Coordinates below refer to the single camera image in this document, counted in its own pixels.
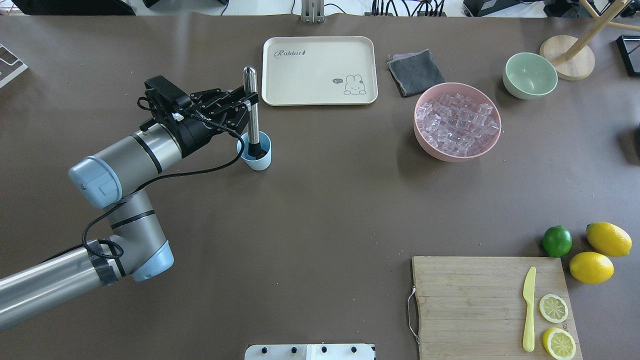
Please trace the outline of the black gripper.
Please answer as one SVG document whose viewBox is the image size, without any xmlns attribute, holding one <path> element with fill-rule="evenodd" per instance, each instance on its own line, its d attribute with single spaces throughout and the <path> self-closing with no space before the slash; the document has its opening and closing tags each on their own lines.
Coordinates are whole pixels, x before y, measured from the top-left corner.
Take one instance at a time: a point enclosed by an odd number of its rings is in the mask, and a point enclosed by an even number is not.
<svg viewBox="0 0 640 360">
<path fill-rule="evenodd" d="M 247 93 L 244 86 L 229 91 L 208 89 L 192 94 L 192 105 L 175 112 L 171 122 L 174 138 L 186 158 L 210 143 L 220 133 L 242 135 L 249 123 L 249 109 L 258 104 L 257 92 Z"/>
</svg>

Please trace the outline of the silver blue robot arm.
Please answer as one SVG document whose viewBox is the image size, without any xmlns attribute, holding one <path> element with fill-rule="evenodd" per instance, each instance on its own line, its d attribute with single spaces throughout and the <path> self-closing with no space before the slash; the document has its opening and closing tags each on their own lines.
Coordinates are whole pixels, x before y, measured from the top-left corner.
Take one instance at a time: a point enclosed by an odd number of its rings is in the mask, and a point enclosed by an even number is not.
<svg viewBox="0 0 640 360">
<path fill-rule="evenodd" d="M 130 276 L 145 281 L 174 264 L 146 187 L 167 179 L 169 167 L 220 133 L 236 139 L 259 101 L 256 91 L 239 87 L 190 95 L 180 89 L 149 86 L 141 101 L 151 117 L 139 130 L 71 167 L 69 178 L 102 210 L 113 234 L 78 246 L 1 280 L 1 329 Z"/>
</svg>

